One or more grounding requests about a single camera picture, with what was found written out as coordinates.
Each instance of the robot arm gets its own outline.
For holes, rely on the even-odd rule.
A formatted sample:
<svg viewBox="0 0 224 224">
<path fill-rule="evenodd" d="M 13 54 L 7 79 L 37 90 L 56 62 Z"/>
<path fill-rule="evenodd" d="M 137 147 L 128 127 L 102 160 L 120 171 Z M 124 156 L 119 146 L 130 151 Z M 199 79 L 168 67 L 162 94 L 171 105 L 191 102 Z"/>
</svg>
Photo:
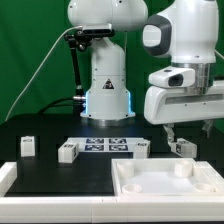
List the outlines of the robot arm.
<svg viewBox="0 0 224 224">
<path fill-rule="evenodd" d="M 86 93 L 82 120 L 100 126 L 126 123 L 135 113 L 125 87 L 125 52 L 108 37 L 115 31 L 143 28 L 146 4 L 143 0 L 72 0 L 68 15 L 71 24 L 80 27 L 75 38 L 78 48 L 92 49 L 92 86 Z"/>
<path fill-rule="evenodd" d="M 149 76 L 153 86 L 144 114 L 150 123 L 204 120 L 203 130 L 209 134 L 212 120 L 224 117 L 224 83 L 212 80 L 218 27 L 215 0 L 176 0 L 148 19 L 143 32 L 146 51 L 171 56 L 171 66 Z"/>
<path fill-rule="evenodd" d="M 73 26 L 111 24 L 115 31 L 144 26 L 148 9 L 143 0 L 71 0 L 68 17 Z"/>
</svg>

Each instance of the white plastic tray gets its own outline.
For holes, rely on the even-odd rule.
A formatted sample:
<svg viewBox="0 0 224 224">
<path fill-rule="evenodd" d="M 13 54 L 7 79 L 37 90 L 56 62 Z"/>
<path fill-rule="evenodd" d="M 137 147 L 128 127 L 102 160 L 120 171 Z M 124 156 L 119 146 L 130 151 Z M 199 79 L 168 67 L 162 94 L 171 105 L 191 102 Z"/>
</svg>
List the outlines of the white plastic tray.
<svg viewBox="0 0 224 224">
<path fill-rule="evenodd" d="M 117 196 L 224 196 L 223 178 L 208 163 L 193 159 L 116 159 L 112 176 Z"/>
</svg>

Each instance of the black tabletop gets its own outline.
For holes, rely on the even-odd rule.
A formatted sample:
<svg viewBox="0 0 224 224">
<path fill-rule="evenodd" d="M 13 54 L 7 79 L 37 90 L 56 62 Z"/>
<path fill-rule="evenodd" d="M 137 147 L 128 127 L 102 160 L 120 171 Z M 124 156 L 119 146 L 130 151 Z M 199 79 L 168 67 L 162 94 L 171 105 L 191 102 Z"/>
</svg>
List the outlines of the black tabletop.
<svg viewBox="0 0 224 224">
<path fill-rule="evenodd" d="M 213 129 L 205 139 L 203 122 L 177 124 L 177 137 L 198 145 L 197 160 L 208 161 L 224 174 L 224 134 Z M 20 157 L 20 140 L 35 136 L 36 157 Z M 80 153 L 71 165 L 58 163 L 58 148 L 68 137 L 126 137 L 151 141 L 152 158 L 177 157 L 170 153 L 162 126 L 143 116 L 121 127 L 102 128 L 82 123 L 72 115 L 20 115 L 0 126 L 0 165 L 17 161 L 18 178 L 7 196 L 112 196 L 111 159 L 132 158 L 132 153 Z"/>
</svg>

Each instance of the green screen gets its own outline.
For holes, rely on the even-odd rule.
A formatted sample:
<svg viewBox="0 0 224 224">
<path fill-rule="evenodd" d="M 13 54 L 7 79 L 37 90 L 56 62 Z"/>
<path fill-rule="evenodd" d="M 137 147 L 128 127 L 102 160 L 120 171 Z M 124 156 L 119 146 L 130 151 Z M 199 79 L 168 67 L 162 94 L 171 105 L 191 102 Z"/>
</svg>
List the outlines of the green screen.
<svg viewBox="0 0 224 224">
<path fill-rule="evenodd" d="M 173 1 L 145 0 L 149 15 L 160 12 Z M 69 0 L 1 0 L 0 1 L 0 123 L 11 105 L 33 76 L 56 39 L 67 28 Z M 218 51 L 224 53 L 224 1 L 220 8 L 220 38 Z M 124 33 L 112 38 L 124 46 Z M 132 109 L 138 114 L 144 110 L 145 93 L 149 88 L 150 73 L 169 65 L 170 59 L 149 56 L 142 47 L 142 32 L 128 33 L 127 88 L 132 93 Z M 91 85 L 91 51 L 78 53 L 81 79 L 85 91 Z M 223 61 L 218 59 L 217 74 L 224 71 Z M 70 50 L 61 40 L 51 57 L 41 69 L 26 94 L 19 101 L 13 115 L 37 113 L 48 103 L 75 95 L 75 81 Z M 51 109 L 49 113 L 71 113 L 71 108 Z M 224 121 L 217 127 L 224 131 Z"/>
</svg>

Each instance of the wire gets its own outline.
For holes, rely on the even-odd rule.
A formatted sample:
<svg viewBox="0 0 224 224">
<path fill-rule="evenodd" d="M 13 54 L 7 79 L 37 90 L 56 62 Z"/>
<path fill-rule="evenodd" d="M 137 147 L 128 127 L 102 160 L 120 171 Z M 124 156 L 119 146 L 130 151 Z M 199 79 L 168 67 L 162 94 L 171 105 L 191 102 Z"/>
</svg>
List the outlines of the wire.
<svg viewBox="0 0 224 224">
<path fill-rule="evenodd" d="M 218 51 L 215 50 L 215 53 L 217 56 L 219 56 L 222 60 L 224 60 L 224 56 L 222 54 L 220 54 Z"/>
<path fill-rule="evenodd" d="M 49 58 L 49 56 L 51 55 L 51 53 L 53 52 L 53 50 L 55 49 L 55 47 L 57 46 L 58 42 L 62 39 L 62 37 L 64 37 L 64 35 L 72 30 L 77 30 L 80 29 L 81 27 L 72 27 L 70 29 L 67 29 L 66 31 L 64 31 L 61 36 L 56 40 L 56 42 L 53 44 L 52 48 L 50 49 L 50 51 L 48 52 L 48 54 L 46 55 L 46 57 L 44 58 L 44 60 L 42 61 L 42 63 L 40 64 L 40 66 L 37 68 L 36 72 L 34 73 L 34 75 L 32 76 L 32 78 L 30 79 L 30 81 L 28 82 L 28 84 L 25 86 L 25 88 L 23 89 L 23 91 L 19 94 L 19 96 L 16 98 L 15 102 L 13 103 L 13 105 L 11 106 L 5 122 L 8 121 L 8 119 L 10 118 L 12 111 L 14 110 L 15 106 L 17 105 L 18 101 L 21 99 L 21 97 L 24 95 L 24 93 L 26 92 L 26 90 L 29 88 L 30 84 L 33 82 L 33 80 L 36 78 L 36 76 L 38 75 L 39 71 L 41 70 L 41 68 L 43 67 L 44 63 L 47 61 L 47 59 Z"/>
<path fill-rule="evenodd" d="M 43 115 L 44 112 L 46 112 L 48 109 L 51 109 L 51 108 L 57 108 L 57 107 L 74 107 L 74 106 L 79 106 L 79 104 L 61 104 L 61 105 L 53 105 L 53 106 L 50 106 L 48 108 L 46 108 L 44 111 L 41 111 L 41 113 L 39 115 Z"/>
<path fill-rule="evenodd" d="M 52 103 L 48 104 L 46 107 L 42 108 L 38 114 L 43 114 L 46 110 L 48 110 L 50 107 L 56 106 L 56 104 L 61 103 L 61 102 L 65 102 L 65 101 L 74 101 L 74 99 L 72 97 L 67 97 L 67 98 L 62 98 L 59 100 L 55 100 Z"/>
</svg>

